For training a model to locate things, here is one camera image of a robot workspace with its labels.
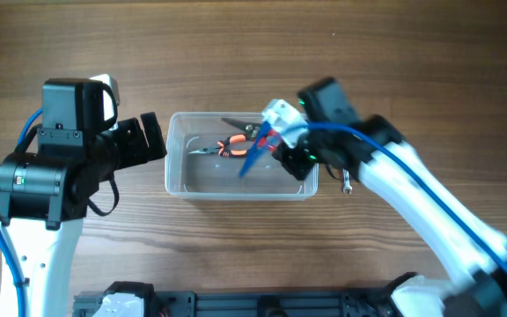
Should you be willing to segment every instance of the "blue cable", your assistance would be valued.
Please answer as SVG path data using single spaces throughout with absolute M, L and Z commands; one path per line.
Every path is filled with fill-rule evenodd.
M 31 115 L 31 117 L 25 123 L 25 127 L 23 127 L 23 129 L 21 130 L 21 134 L 18 136 L 18 141 L 17 141 L 18 144 L 23 142 L 23 140 L 25 139 L 26 133 L 28 133 L 28 130 L 31 128 L 31 125 L 33 125 L 33 122 L 41 114 L 42 114 L 42 108 L 38 109 L 33 115 Z M 18 316 L 25 317 L 26 316 L 26 294 L 25 294 L 25 287 L 23 286 L 23 279 L 22 279 L 18 264 L 15 262 L 15 259 L 13 258 L 13 255 L 11 254 L 11 250 L 9 249 L 9 246 L 7 246 L 7 243 L 5 242 L 5 238 L 4 238 L 3 234 L 1 233 L 1 229 L 0 229 L 0 248 L 1 248 L 1 253 L 4 255 L 5 261 L 9 265 L 9 270 L 11 271 L 11 275 L 13 276 L 13 283 L 15 284 L 15 288 L 17 289 Z
M 42 114 L 42 108 L 36 110 L 36 112 L 33 115 L 31 115 L 31 117 L 25 123 L 25 127 L 23 127 L 23 129 L 21 130 L 21 134 L 18 135 L 18 141 L 17 141 L 18 144 L 21 143 L 21 142 L 23 142 L 23 139 L 25 138 L 26 134 L 28 133 L 28 130 L 31 128 L 31 125 L 33 125 L 33 122 L 41 114 Z
M 420 185 L 420 187 L 423 189 L 424 192 L 426 192 L 426 194 L 428 194 L 428 196 L 439 206 L 441 207 L 441 209 L 443 211 L 445 211 L 445 213 L 447 214 L 447 216 L 449 216 L 473 241 L 474 243 L 476 243 L 479 247 L 481 247 L 481 249 L 486 252 L 486 254 L 488 254 L 490 256 L 490 258 L 492 259 L 492 261 L 494 261 L 496 263 L 496 265 L 498 265 L 498 267 L 500 267 L 500 269 L 502 269 L 502 271 L 504 271 L 504 273 L 506 273 L 507 275 L 507 263 L 504 262 L 502 259 L 500 259 L 500 257 L 498 256 L 498 254 L 496 254 L 496 252 L 494 252 L 494 250 L 492 250 L 490 248 L 490 246 L 484 242 L 484 240 L 482 240 L 481 237 L 479 237 L 474 231 L 473 229 L 471 229 L 459 216 L 457 216 L 457 214 L 455 214 L 455 212 L 449 207 L 447 206 L 447 204 L 444 203 L 444 201 L 439 198 L 436 193 L 434 193 L 433 190 L 431 190 L 431 188 L 420 178 L 420 176 L 418 176 L 408 165 L 406 165 L 406 163 L 404 163 L 400 158 L 398 158 L 396 155 L 394 155 L 392 152 L 390 152 L 389 150 L 387 150 L 384 146 L 382 146 L 381 144 L 378 144 L 377 142 L 375 142 L 375 140 L 373 140 L 372 138 L 368 137 L 367 135 L 365 135 L 364 133 L 356 130 L 356 129 L 353 129 L 351 127 L 348 127 L 348 126 L 343 126 L 341 124 L 335 124 L 335 123 L 328 123 L 328 122 L 314 122 L 314 123 L 309 123 L 308 125 L 302 125 L 302 126 L 297 126 L 297 127 L 291 127 L 289 129 L 286 129 L 281 135 L 284 136 L 296 129 L 302 129 L 302 128 L 308 128 L 308 129 L 332 129 L 332 130 L 337 130 L 337 131 L 343 131 L 343 132 L 346 132 L 346 133 L 350 133 L 358 138 L 360 138 L 361 140 L 365 141 L 367 144 L 369 144 L 370 146 L 374 147 L 376 150 L 379 150 L 381 151 L 382 153 L 384 153 L 388 158 L 390 158 L 392 161 L 394 161 L 394 163 L 396 163 L 402 170 L 404 170 L 404 172 L 406 172 L 408 175 L 410 175 L 410 177 L 418 184 Z M 268 148 L 268 146 L 264 146 L 263 148 L 261 148 L 259 150 L 259 152 L 263 152 L 265 151 L 266 149 Z
M 266 136 L 271 130 L 271 124 L 269 122 L 264 122 L 261 124 L 260 130 L 257 132 L 257 137 L 255 141 L 253 141 L 252 147 L 247 152 L 246 160 L 244 161 L 244 165 L 242 169 L 239 171 L 239 177 L 244 177 L 247 171 L 252 167 L 255 161 L 263 154 L 263 149 L 259 149 L 257 144 L 260 142 L 262 136 Z

